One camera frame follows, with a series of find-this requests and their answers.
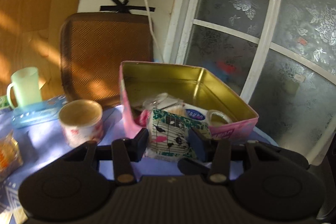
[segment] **black tape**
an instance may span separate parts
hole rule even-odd
[[[101,5],[100,11],[111,11],[111,12],[118,12],[118,13],[127,13],[131,14],[130,10],[146,10],[145,6],[131,6],[127,5],[128,0],[124,0],[121,2],[120,0],[112,0],[116,5]],[[149,7],[151,12],[155,11],[154,7]]]

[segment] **paper cup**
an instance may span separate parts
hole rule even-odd
[[[62,107],[58,118],[68,144],[77,147],[87,141],[100,143],[104,137],[102,114],[101,105],[90,100],[76,100]]]

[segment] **green mug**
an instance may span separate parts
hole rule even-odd
[[[10,78],[12,83],[7,87],[7,100],[12,109],[15,108],[11,100],[12,87],[18,107],[42,102],[37,68],[28,67],[18,70]]]

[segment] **snack package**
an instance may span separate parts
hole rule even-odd
[[[162,109],[166,112],[186,118],[188,117],[182,100],[176,99],[168,93],[160,93],[155,98],[149,98],[143,102],[141,114],[134,118],[135,123],[139,126],[146,127],[147,120],[154,108]]]
[[[13,131],[0,139],[0,182],[23,164]]]
[[[7,95],[0,96],[0,114],[10,112],[11,107],[9,106]]]
[[[187,141],[191,127],[211,138],[207,124],[154,108],[147,122],[150,142],[145,156],[166,161],[178,161],[182,157],[197,159]]]

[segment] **frosted glass window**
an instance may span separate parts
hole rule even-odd
[[[257,44],[194,25],[189,45],[187,65],[208,69],[237,94],[241,93]]]
[[[336,114],[336,86],[270,50],[250,105],[257,127],[281,147],[306,156]]]
[[[273,42],[336,75],[336,0],[282,0]]]
[[[260,37],[269,0],[199,0],[199,20]]]

